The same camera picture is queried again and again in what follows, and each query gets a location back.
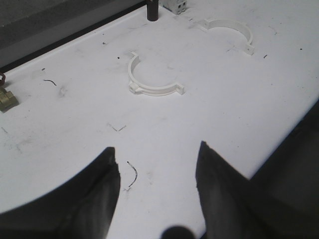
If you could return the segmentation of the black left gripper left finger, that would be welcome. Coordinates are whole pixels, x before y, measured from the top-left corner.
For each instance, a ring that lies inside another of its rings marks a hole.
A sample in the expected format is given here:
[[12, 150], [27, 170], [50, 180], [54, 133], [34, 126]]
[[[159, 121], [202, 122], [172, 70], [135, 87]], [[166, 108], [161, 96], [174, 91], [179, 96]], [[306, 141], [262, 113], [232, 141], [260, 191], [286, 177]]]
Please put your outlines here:
[[53, 191], [0, 215], [2, 239], [105, 239], [120, 191], [115, 149]]

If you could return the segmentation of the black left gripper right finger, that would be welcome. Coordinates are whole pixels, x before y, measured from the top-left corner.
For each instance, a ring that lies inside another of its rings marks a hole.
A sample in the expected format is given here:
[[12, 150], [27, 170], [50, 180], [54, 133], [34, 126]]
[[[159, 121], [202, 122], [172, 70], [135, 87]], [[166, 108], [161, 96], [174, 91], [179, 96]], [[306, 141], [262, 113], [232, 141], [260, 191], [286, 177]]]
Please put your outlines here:
[[265, 193], [205, 141], [196, 186], [208, 239], [317, 239], [319, 220]]

